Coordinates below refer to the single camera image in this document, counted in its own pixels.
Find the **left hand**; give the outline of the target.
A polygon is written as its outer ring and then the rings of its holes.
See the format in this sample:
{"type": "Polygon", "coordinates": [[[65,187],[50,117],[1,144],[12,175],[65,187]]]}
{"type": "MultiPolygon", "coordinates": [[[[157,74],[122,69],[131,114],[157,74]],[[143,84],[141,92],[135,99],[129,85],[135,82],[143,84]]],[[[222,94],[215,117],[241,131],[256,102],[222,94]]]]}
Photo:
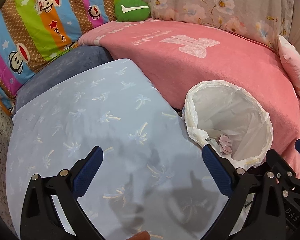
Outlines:
{"type": "Polygon", "coordinates": [[[148,233],[148,231],[142,231],[142,232],[138,232],[137,234],[135,234],[134,236],[130,237],[127,240],[150,240],[151,236],[148,233]]]}

